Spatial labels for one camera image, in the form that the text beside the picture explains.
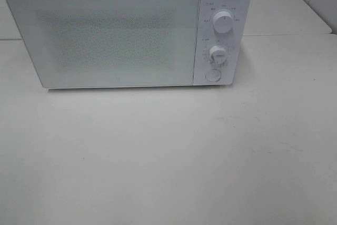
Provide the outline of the round white door button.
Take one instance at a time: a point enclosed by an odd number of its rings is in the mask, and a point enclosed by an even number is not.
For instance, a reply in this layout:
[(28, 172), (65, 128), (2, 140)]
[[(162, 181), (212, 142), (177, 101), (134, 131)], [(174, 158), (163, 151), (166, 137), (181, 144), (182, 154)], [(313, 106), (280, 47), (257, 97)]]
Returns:
[(209, 82), (218, 82), (221, 79), (221, 71), (209, 70), (207, 71), (205, 78)]

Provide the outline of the white timer knob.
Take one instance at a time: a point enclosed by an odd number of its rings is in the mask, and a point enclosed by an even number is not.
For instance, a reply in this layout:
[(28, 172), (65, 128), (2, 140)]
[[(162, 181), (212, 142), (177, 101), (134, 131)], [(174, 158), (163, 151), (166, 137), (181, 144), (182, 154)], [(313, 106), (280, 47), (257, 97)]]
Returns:
[(226, 46), (215, 45), (209, 49), (209, 60), (212, 64), (221, 65), (228, 57), (228, 49)]

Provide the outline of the upper white power knob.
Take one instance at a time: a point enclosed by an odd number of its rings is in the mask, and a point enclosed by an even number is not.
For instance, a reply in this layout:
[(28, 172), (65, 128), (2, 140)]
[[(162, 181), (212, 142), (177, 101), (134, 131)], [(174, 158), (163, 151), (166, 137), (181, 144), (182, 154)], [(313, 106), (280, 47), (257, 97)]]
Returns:
[(225, 34), (233, 28), (233, 15), (229, 11), (218, 11), (213, 15), (212, 23), (217, 33)]

